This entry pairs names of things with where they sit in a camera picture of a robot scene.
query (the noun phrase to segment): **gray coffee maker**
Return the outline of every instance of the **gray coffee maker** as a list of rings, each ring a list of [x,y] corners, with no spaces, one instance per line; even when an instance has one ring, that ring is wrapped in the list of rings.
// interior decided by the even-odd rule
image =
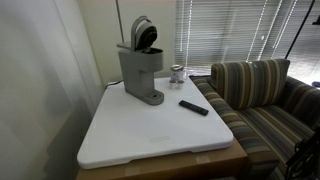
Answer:
[[[150,105],[164,100],[164,94],[154,88],[154,72],[163,69],[162,50],[151,47],[156,39],[156,27],[141,16],[132,25],[131,42],[117,44],[125,91]]]

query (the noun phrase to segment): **white wall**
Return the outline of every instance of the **white wall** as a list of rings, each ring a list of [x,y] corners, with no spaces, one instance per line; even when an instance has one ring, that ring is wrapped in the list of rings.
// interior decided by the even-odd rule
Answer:
[[[117,43],[121,34],[115,0],[78,0],[91,47],[104,85],[122,79]],[[146,15],[158,29],[153,47],[164,50],[164,68],[157,77],[169,76],[173,64],[174,0],[119,0],[124,40],[130,41],[132,23]]]
[[[73,3],[69,7],[74,9],[67,10],[76,15],[78,6]],[[66,4],[0,1],[1,180],[69,180],[78,170],[76,155],[96,103],[95,95],[90,98],[90,83],[83,81],[88,79],[82,74],[86,67],[79,66],[77,52],[85,61],[90,60],[90,50],[79,28],[67,33],[59,5]],[[81,27],[80,13],[71,19]],[[100,84],[94,79],[91,89]]]

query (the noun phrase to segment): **striped couch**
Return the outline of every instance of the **striped couch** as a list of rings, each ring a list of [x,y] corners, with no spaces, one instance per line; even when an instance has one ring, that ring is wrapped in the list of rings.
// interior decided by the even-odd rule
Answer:
[[[320,124],[320,91],[287,77],[285,59],[212,65],[191,77],[249,157],[244,179],[283,179],[294,145]]]

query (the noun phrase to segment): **black remote control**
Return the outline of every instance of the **black remote control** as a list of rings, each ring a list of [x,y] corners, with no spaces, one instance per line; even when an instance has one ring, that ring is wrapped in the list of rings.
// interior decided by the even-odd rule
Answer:
[[[206,116],[209,113],[208,110],[203,109],[203,108],[201,108],[201,107],[199,107],[197,105],[191,104],[191,103],[189,103],[187,101],[184,101],[184,100],[180,101],[179,105],[183,106],[185,108],[188,108],[188,109],[190,109],[190,110],[192,110],[194,112],[197,112],[197,113],[199,113],[201,115],[204,115],[204,116]]]

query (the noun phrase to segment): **window blinds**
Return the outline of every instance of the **window blinds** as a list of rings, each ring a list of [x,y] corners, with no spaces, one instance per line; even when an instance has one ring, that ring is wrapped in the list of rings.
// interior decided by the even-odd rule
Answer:
[[[176,3],[175,63],[187,67],[190,74],[208,74],[214,62],[284,58],[311,1],[177,0]],[[319,3],[315,3],[306,24],[316,21],[317,17],[313,17],[319,15],[317,8]],[[298,41],[306,43],[320,27],[308,26],[311,27],[303,28],[289,59],[306,52],[306,46]],[[312,61],[313,68],[317,62]]]

